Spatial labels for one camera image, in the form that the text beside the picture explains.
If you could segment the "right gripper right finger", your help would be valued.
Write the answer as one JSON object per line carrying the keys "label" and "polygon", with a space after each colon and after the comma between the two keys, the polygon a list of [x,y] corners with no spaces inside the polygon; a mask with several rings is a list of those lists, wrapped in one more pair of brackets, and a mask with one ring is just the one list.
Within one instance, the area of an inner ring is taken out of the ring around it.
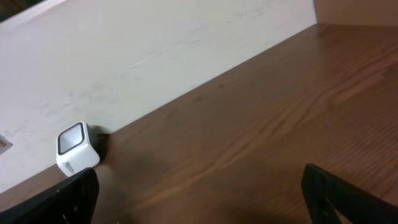
{"label": "right gripper right finger", "polygon": [[314,165],[305,166],[301,189],[313,223],[397,223],[397,207]]}

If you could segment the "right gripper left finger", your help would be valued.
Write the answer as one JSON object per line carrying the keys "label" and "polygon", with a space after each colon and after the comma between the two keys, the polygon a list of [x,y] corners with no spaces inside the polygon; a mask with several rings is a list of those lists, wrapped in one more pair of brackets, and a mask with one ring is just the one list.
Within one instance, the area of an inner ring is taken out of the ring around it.
{"label": "right gripper left finger", "polygon": [[1,212],[1,223],[91,223],[99,189],[95,170],[83,169]]}

